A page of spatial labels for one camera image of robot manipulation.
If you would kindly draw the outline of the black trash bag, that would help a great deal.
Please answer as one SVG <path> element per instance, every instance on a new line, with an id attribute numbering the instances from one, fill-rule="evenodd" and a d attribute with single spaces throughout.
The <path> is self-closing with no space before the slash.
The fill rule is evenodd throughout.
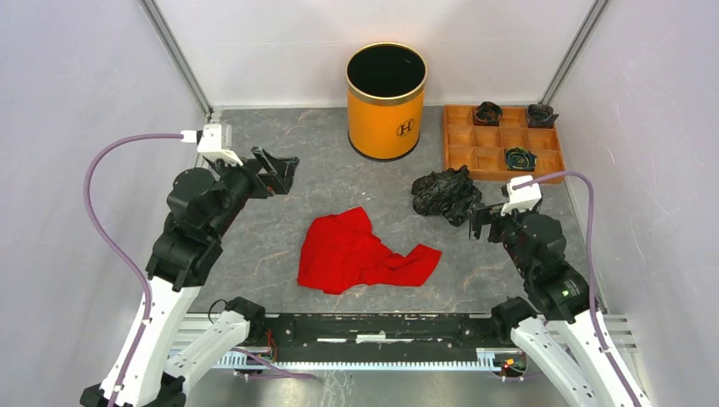
<path id="1" fill-rule="evenodd" d="M 464 224 L 471 209 L 482 201 L 482 192 L 466 165 L 419 177 L 412 183 L 410 194 L 418 215 L 441 215 L 451 226 Z"/>

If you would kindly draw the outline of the orange trash bin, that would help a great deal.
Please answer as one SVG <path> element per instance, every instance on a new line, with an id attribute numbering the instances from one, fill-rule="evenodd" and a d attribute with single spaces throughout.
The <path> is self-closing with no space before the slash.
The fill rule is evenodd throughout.
<path id="1" fill-rule="evenodd" d="M 346 65 L 348 141 L 359 155 L 394 161 L 412 153 L 421 139 L 428 69 L 414 49 L 376 42 Z"/>

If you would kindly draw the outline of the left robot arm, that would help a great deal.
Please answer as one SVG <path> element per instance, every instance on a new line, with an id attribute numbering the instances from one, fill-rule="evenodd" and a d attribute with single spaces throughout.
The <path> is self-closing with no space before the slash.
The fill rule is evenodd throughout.
<path id="1" fill-rule="evenodd" d="M 108 375 L 86 388 L 83 406 L 183 406 L 199 380 L 234 346 L 266 334 L 264 308 L 237 298 L 218 320 L 175 355 L 176 334 L 223 252 L 222 238 L 250 199 L 290 192 L 297 157 L 253 148 L 237 165 L 219 160 L 180 173 L 170 209 L 146 269 L 143 294 L 122 350 Z"/>

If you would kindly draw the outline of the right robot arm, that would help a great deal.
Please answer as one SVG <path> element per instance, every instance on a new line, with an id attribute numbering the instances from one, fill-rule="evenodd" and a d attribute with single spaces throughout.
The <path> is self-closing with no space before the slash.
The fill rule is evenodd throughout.
<path id="1" fill-rule="evenodd" d="M 489 332 L 516 346 L 570 406 L 649 406 L 651 403 L 612 342 L 588 281 L 567 261 L 559 221 L 501 205 L 473 209 L 470 234 L 489 226 L 523 280 L 527 298 L 492 308 Z"/>

